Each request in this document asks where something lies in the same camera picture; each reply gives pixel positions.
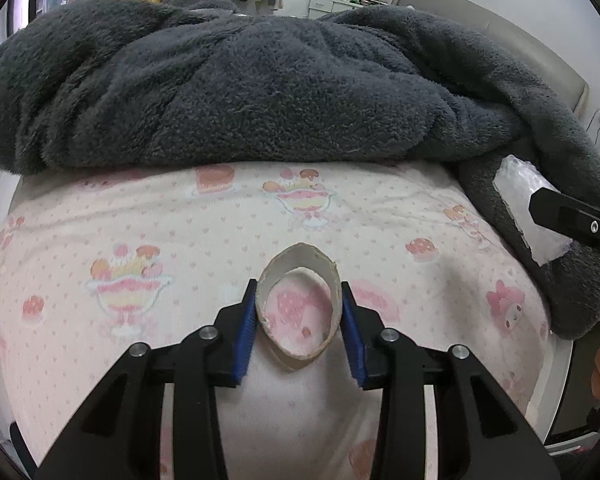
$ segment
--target gray fluffy blanket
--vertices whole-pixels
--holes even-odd
[[[0,46],[0,168],[444,162],[541,287],[552,329],[576,338],[600,318],[600,256],[574,244],[538,267],[492,184],[513,153],[600,206],[600,158],[537,76],[403,7],[320,21],[234,11],[83,0],[37,18]]]

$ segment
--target beige headboard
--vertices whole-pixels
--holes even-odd
[[[587,105],[589,85],[553,50],[494,12],[468,0],[393,0],[412,6],[489,36],[519,57],[562,97],[580,117]]]

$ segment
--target white plastic bag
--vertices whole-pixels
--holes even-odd
[[[540,266],[563,256],[571,247],[571,238],[536,225],[529,212],[531,195],[541,187],[558,191],[530,162],[513,155],[502,159],[493,185],[516,223],[531,257]]]

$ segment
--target metal screw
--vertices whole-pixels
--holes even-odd
[[[203,326],[200,329],[200,339],[204,339],[205,341],[211,341],[218,337],[218,329],[213,325]]]
[[[148,349],[149,346],[146,343],[133,343],[129,347],[129,355],[131,357],[142,357]]]
[[[467,359],[469,357],[469,355],[471,355],[471,352],[469,352],[469,349],[464,345],[454,346],[451,349],[451,353],[458,359]]]
[[[385,328],[380,333],[380,337],[383,341],[387,341],[388,343],[393,343],[394,341],[398,341],[400,338],[400,333],[393,328]]]

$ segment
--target blanket fold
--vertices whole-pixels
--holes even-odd
[[[600,207],[600,157],[554,92],[488,38],[405,7],[311,21],[221,0],[81,0],[0,46],[0,169],[452,164],[552,330],[580,337],[600,318],[600,255],[574,243],[538,267],[492,184],[509,153]]]

